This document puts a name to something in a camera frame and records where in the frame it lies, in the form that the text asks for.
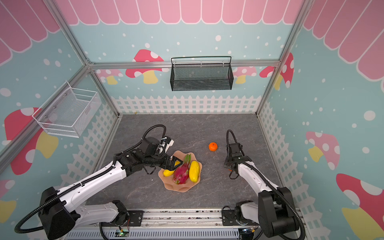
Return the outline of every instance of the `black wire basket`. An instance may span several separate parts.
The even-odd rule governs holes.
[[[171,58],[172,91],[231,90],[231,59],[230,56]]]

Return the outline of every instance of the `gray marble table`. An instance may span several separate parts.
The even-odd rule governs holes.
[[[164,124],[166,135],[175,141],[168,154],[176,150],[193,152],[202,163],[200,183],[180,193],[165,189],[157,175],[160,169],[152,175],[140,171],[100,191],[87,201],[87,205],[120,200],[129,209],[209,208],[233,207],[243,200],[257,202],[257,195],[248,183],[241,177],[229,179],[230,171],[223,167],[228,129],[235,133],[245,155],[259,170],[272,182],[281,185],[255,114],[124,115],[102,166],[112,161],[114,153],[136,144],[145,130],[155,124]],[[161,133],[162,128],[156,128],[148,136],[159,139]],[[216,152],[209,151],[210,142],[218,144]]]

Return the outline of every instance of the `metal rail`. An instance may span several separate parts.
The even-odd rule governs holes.
[[[269,95],[271,94],[272,87],[275,84],[275,81],[277,80],[277,77],[279,76],[281,70],[283,69],[283,66],[285,64],[285,61],[287,60],[289,53],[291,52],[292,46],[295,43],[295,40],[300,32],[301,26],[303,25],[303,22],[312,6],[312,3],[314,0],[304,0],[301,7],[300,12],[296,16],[295,23],[292,26],[291,33],[288,36],[288,39],[285,43],[283,53],[280,57],[280,64],[275,68],[275,71],[273,72],[273,75],[271,77],[271,80],[269,81],[269,84],[263,94],[263,98],[260,102],[259,108],[257,109],[256,114],[259,115],[261,109],[263,108],[265,101],[268,99]]]

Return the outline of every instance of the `black mounting plate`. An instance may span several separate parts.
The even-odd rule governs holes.
[[[223,220],[223,226],[255,226],[255,225],[258,225],[254,221],[240,224],[237,221],[236,213],[234,210],[222,210],[221,211],[221,217]]]

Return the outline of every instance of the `fruit plate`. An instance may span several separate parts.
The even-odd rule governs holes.
[[[195,155],[193,153],[191,153],[191,152],[183,153],[181,151],[176,151],[173,154],[173,156],[175,156],[175,157],[177,157],[177,158],[179,158],[181,160],[184,160],[184,158],[185,158],[185,156],[187,154],[191,155],[191,162],[192,161],[197,161]],[[197,162],[199,163],[199,166],[200,166],[200,173],[199,173],[199,178],[197,179],[197,182],[192,182],[188,178],[187,181],[185,182],[185,184],[177,185],[176,183],[173,182],[173,174],[171,176],[164,177],[164,175],[163,175],[164,169],[160,169],[159,177],[163,181],[165,188],[168,189],[168,190],[172,190],[172,191],[186,192],[189,189],[191,189],[194,185],[198,184],[200,182],[200,174],[201,174],[202,165],[201,165],[201,163],[199,161],[197,161]]]

